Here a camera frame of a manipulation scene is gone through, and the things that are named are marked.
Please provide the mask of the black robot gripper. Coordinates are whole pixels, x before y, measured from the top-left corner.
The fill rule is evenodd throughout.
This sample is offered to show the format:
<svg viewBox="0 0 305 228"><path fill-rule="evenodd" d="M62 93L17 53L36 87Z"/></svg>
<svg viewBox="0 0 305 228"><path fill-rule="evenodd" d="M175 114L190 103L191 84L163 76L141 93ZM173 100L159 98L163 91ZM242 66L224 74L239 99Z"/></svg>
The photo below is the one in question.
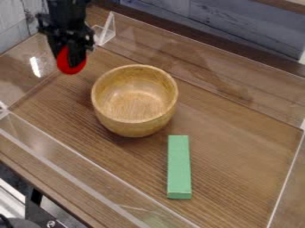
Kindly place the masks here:
<svg viewBox="0 0 305 228"><path fill-rule="evenodd" d="M38 12L37 32L46 36L53 57L68 45L69 67L85 59L85 48L93 46L93 31L85 23L85 9L91 0L45 0L48 10Z"/></svg>

